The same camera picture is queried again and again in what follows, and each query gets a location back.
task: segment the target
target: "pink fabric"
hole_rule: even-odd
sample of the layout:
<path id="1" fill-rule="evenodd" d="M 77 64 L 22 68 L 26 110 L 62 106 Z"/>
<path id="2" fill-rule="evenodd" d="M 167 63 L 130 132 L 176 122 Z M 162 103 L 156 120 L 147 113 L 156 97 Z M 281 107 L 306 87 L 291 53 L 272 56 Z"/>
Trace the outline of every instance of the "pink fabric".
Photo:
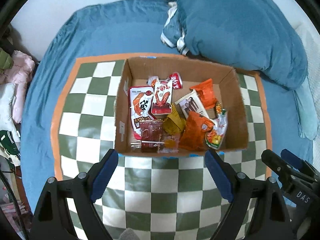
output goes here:
<path id="1" fill-rule="evenodd" d="M 16 84 L 16 101 L 12 109 L 12 119 L 15 123 L 21 123 L 24 101 L 26 98 L 27 83 L 32 80 L 32 70 L 35 62 L 30 56 L 21 51 L 15 50 L 12 54 L 13 66 L 4 71 L 0 76 L 0 84 Z"/>

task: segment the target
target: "checkered mat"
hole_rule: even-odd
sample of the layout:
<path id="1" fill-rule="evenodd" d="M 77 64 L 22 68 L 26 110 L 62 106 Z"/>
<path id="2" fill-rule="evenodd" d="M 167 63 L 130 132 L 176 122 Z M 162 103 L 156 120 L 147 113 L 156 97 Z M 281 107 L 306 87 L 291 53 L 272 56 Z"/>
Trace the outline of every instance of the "checkered mat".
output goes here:
<path id="1" fill-rule="evenodd" d="M 114 146 L 114 102 L 123 60 L 81 64 L 67 95 L 59 128 L 64 179 L 87 172 Z M 239 74 L 249 131 L 248 149 L 221 158 L 250 178 L 265 179 L 261 153 L 266 128 L 254 77 Z M 80 239 L 86 239 L 72 199 L 69 210 Z M 119 164 L 103 197 L 94 204 L 113 239 L 132 228 L 141 240 L 209 239 L 228 202 L 221 195 L 202 156 L 142 158 L 119 155 Z M 253 213 L 248 208 L 237 239 L 244 237 Z"/>

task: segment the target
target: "blue bed sheet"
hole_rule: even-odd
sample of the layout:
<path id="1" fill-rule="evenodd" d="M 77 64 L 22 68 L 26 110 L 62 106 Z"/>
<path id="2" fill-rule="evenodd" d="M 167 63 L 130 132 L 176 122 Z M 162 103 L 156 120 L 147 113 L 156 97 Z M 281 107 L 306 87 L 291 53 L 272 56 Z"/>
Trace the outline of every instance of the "blue bed sheet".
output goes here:
<path id="1" fill-rule="evenodd" d="M 21 170 L 32 211 L 47 178 L 54 176 L 51 120 L 58 97 L 78 57 L 154 52 L 176 53 L 160 35 L 167 20 L 164 0 L 124 0 L 75 12 L 59 30 L 30 85 L 21 127 Z M 298 135 L 293 92 L 263 79 L 273 150 L 287 148 L 312 162 L 312 141 Z"/>

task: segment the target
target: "yellow wrapper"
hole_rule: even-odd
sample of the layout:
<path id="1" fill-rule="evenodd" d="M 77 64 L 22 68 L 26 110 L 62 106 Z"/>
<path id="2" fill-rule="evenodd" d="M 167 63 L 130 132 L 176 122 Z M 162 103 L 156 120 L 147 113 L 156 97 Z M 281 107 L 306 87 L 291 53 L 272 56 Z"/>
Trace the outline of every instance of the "yellow wrapper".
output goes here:
<path id="1" fill-rule="evenodd" d="M 162 129 L 170 135 L 182 133 L 186 126 L 186 120 L 181 118 L 174 104 L 171 104 L 172 112 L 164 119 Z"/>

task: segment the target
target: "blue gripper pad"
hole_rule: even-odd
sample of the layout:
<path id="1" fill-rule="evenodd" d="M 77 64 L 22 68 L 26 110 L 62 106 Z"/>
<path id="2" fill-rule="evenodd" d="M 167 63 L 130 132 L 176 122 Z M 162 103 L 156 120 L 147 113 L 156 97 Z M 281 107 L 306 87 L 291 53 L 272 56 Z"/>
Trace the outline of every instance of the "blue gripper pad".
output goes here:
<path id="1" fill-rule="evenodd" d="M 208 171 L 217 185 L 221 196 L 231 203 L 233 201 L 232 184 L 210 151 L 206 151 L 204 162 L 205 165 L 207 165 Z"/>
<path id="2" fill-rule="evenodd" d="M 118 161 L 118 152 L 113 150 L 92 184 L 92 193 L 90 199 L 93 203 L 95 203 L 97 199 L 102 198 L 111 176 L 118 165 Z"/>
<path id="3" fill-rule="evenodd" d="M 287 149 L 281 151 L 281 158 L 297 170 L 302 168 L 302 160 Z"/>

